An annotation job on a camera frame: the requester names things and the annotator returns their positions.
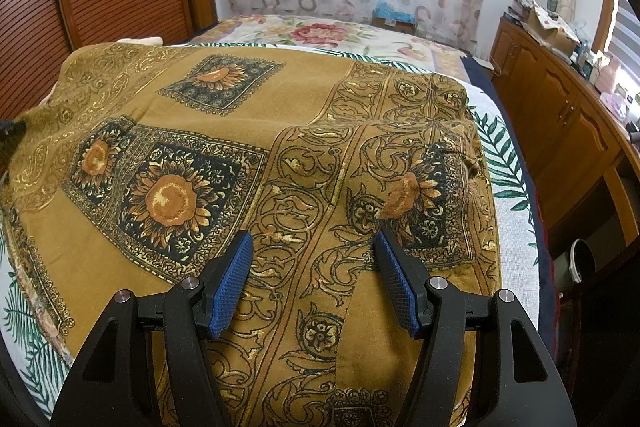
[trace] blue gripper pad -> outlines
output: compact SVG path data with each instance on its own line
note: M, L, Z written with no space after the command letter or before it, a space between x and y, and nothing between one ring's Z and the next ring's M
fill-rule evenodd
M214 339L231 324L253 258L254 240L250 233L245 233L213 297L209 331Z
M415 339L420 330L416 297L382 232L378 232L374 238L374 250L398 322Z

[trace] sunflower center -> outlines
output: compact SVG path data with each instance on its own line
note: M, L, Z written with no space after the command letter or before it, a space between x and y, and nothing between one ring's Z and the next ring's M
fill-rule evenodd
M220 68L219 70L211 71L210 73L201 74L198 76L198 80L201 82L219 82L226 78L229 74L229 68Z
M108 155L109 146L102 140L97 139L82 160L82 170L90 176L104 174L107 170Z
M191 183L176 174L162 176L149 189L145 203L149 216L165 227L181 225L196 213Z

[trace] palm leaf pattern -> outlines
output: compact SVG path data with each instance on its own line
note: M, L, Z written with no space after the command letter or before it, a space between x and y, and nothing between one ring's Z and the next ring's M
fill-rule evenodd
M0 267L5 262L5 257L6 240L0 225ZM8 271L8 275L11 282L4 298L2 325L22 352L25 363L25 368L20 369L22 381L42 412L51 418L69 368L40 333L15 273Z
M470 109L478 128L487 168L492 174L490 179L495 190L494 198L518 200L511 210L529 213L529 233L533 235L534 240L528 243L528 246L538 248L535 242L536 232L533 227L533 213L527 194L527 185L522 177L522 167L507 133L507 127L497 116L494 116L490 123L487 113L480 116L477 111L474 111L475 107L471 106Z

